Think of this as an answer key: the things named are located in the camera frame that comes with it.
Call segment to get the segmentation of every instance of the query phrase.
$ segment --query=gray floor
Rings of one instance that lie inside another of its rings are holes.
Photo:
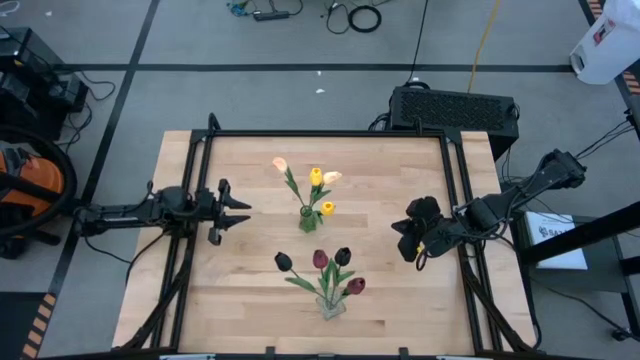
[[[261,8],[267,2],[256,0]],[[31,26],[68,63],[128,63],[149,0],[24,1],[3,26]],[[471,64],[491,0],[431,0],[419,63]],[[276,0],[294,9],[294,0]],[[257,24],[235,18],[224,2],[161,0],[141,57],[145,64],[410,63],[422,1],[380,6],[382,26],[371,34],[335,36],[320,18],[321,1],[288,21]],[[335,27],[343,19],[336,16]],[[588,28],[577,0],[505,0],[481,64],[558,65]],[[89,72],[120,86],[122,72]],[[386,111],[406,72],[137,72],[98,183],[95,202],[136,201],[153,174],[165,130],[203,128],[215,112],[226,129],[365,129]],[[432,88],[464,91],[465,72],[418,72]],[[106,91],[95,86],[96,92]],[[474,91],[513,96],[520,104],[520,140],[511,174],[526,175],[554,149],[579,151],[624,118],[614,84],[587,86],[566,73],[479,73]],[[115,95],[95,103],[94,120],[71,150],[84,187]],[[598,216],[640,198],[638,139],[620,137],[585,159],[587,181],[575,190],[543,195],[557,211]],[[532,208],[543,210],[533,203]],[[68,223],[53,224],[59,233]],[[131,257],[136,231],[93,238],[96,246]],[[637,239],[623,238],[627,256],[640,254]],[[46,291],[62,246],[34,244],[20,261],[0,260],[0,291]],[[42,356],[103,351],[110,347],[124,292],[125,266],[79,243],[44,341]],[[631,359],[637,343],[617,343],[609,327],[581,305],[534,287],[542,349],[607,359]],[[624,324],[619,297],[578,293]]]

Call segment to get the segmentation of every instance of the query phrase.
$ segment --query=black hose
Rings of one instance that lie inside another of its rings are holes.
[[[0,229],[0,240],[11,238],[15,235],[26,236],[30,232],[38,229],[41,225],[51,221],[56,217],[67,203],[71,202],[76,195],[78,179],[73,169],[71,160],[53,142],[46,140],[38,134],[12,125],[0,125],[0,140],[9,143],[28,143],[43,158],[53,162],[64,178],[64,188],[60,198],[51,204],[42,214],[34,216],[17,225]]]

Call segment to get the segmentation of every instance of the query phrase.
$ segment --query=yellow tulip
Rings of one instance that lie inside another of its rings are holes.
[[[320,212],[324,216],[331,216],[336,211],[336,206],[333,205],[331,201],[327,201],[322,204],[322,208],[320,208]]]
[[[311,169],[311,174],[309,174],[309,179],[311,180],[311,185],[319,186],[322,184],[322,170],[319,168]]]
[[[328,173],[324,174],[324,176],[322,177],[324,184],[325,185],[329,185],[332,182],[340,179],[342,177],[342,174],[340,174],[337,171],[329,171]]]
[[[289,165],[287,165],[287,161],[281,157],[273,158],[273,166],[275,166],[278,171],[281,173],[285,173]]]

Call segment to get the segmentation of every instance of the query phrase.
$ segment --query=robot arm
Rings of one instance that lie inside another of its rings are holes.
[[[452,219],[442,216],[435,198],[414,200],[407,208],[409,218],[391,225],[402,234],[398,250],[407,262],[415,261],[419,252],[426,261],[465,242],[497,239],[495,233],[505,224],[504,233],[512,210],[546,190],[580,186],[585,171],[570,153],[556,149],[542,158],[531,176],[501,194],[476,198],[453,209]]]
[[[214,245],[220,245],[221,230],[227,230],[251,218],[248,215],[225,214],[225,207],[251,209],[250,205],[231,197],[231,186],[226,179],[220,180],[218,199],[209,189],[203,189],[192,198],[179,186],[167,187],[155,194],[151,193],[152,187],[152,183],[147,185],[151,198],[135,205],[91,205],[80,208],[76,212],[76,232],[80,236],[95,236],[110,229],[151,226],[159,226],[165,230],[173,228],[187,231],[186,224],[190,221],[213,221],[209,241]]]

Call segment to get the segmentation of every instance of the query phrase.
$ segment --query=dark purple tulip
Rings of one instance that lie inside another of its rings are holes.
[[[324,250],[316,250],[313,253],[313,266],[316,269],[322,269],[329,264],[329,257],[325,254]]]
[[[333,259],[336,261],[336,264],[347,266],[349,265],[349,261],[351,261],[351,250],[349,250],[349,248],[340,248]]]
[[[280,271],[286,272],[293,267],[293,262],[291,262],[291,258],[287,254],[279,252],[274,259]]]
[[[350,295],[358,295],[364,290],[364,278],[355,278],[347,283],[347,291]]]

